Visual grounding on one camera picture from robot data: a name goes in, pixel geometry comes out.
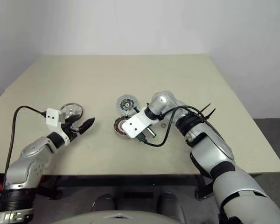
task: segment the table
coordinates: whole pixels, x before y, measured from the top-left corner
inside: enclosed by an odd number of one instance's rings
[[[175,127],[163,147],[124,140],[113,132],[120,116],[116,100],[132,94],[144,107],[154,93],[172,91],[187,105],[203,108],[232,148],[236,163],[248,173],[280,172],[280,160],[236,94],[207,55],[42,56],[0,97],[0,173],[4,172],[12,117],[20,105],[60,108],[68,102],[84,107],[80,123],[96,117],[91,129],[60,149],[47,175],[195,175],[190,147]],[[155,143],[165,128],[152,129]],[[23,109],[17,119],[11,162],[21,150],[49,131],[42,116]]]

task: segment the black cable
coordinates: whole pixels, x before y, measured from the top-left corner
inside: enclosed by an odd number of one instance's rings
[[[7,170],[8,170],[8,167],[9,167],[9,163],[10,163],[10,159],[11,159],[11,154],[12,154],[12,151],[13,151],[13,147],[14,147],[14,134],[15,134],[15,122],[16,122],[16,119],[17,119],[17,115],[18,115],[18,112],[21,108],[27,108],[27,109],[30,109],[36,113],[39,113],[40,115],[42,116],[46,116],[46,112],[41,112],[41,111],[38,111],[30,106],[20,106],[18,107],[15,112],[14,112],[14,117],[13,117],[13,124],[12,124],[12,128],[11,128],[11,138],[10,138],[10,144],[9,144],[9,150],[8,150],[8,155],[7,155],[7,160],[6,160],[6,165],[5,165],[5,171],[4,171],[4,179],[3,179],[3,184],[2,184],[2,191],[4,189],[4,186],[5,186],[5,183],[6,183],[6,173],[7,173]]]
[[[168,123],[168,128],[167,128],[167,131],[166,131],[166,134],[165,134],[165,137],[164,137],[164,140],[162,141],[162,143],[160,143],[160,144],[153,144],[153,143],[144,141],[145,144],[147,144],[147,145],[149,145],[149,146],[153,146],[153,147],[161,147],[161,146],[163,146],[163,145],[165,144],[165,142],[167,141],[168,135],[169,135],[169,131],[170,131],[172,122],[173,122],[173,117],[174,117],[174,115],[175,115],[175,113],[176,113],[176,111],[177,111],[178,109],[184,109],[184,110],[188,111],[189,113],[191,113],[192,115],[194,115],[194,116],[200,118],[201,121],[205,122],[208,126],[210,126],[211,129],[213,129],[213,131],[214,131],[217,135],[219,135],[219,136],[222,138],[222,136],[219,134],[219,132],[207,121],[207,119],[209,118],[209,116],[208,116],[208,118],[206,118],[206,117],[201,113],[201,111],[198,110],[197,108],[195,108],[195,107],[193,107],[193,106],[186,106],[186,105],[183,105],[183,106],[174,107],[174,108],[172,108],[172,109],[166,111],[165,113],[163,113],[163,114],[161,115],[161,117],[164,118],[165,115],[167,115],[168,113],[172,112],[171,117],[170,117],[170,120],[169,120],[169,123]]]

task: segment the gray floor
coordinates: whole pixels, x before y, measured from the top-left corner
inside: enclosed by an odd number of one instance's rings
[[[276,154],[280,158],[280,119],[256,119],[263,134],[266,136]],[[280,174],[265,174],[256,178],[257,182],[267,194],[280,207]],[[115,187],[84,187],[66,188],[63,190],[63,198],[51,201],[37,196],[35,200],[35,218],[33,224],[50,223],[73,215],[89,212],[93,201],[102,194],[117,194]],[[197,201],[194,198],[194,187],[164,186],[164,187],[129,187],[127,190],[153,191],[155,195],[161,192],[174,193],[180,200],[188,224],[217,224],[218,210],[214,197],[205,201]],[[137,203],[131,201],[119,202],[119,209],[147,210],[155,209],[154,200],[140,200]]]

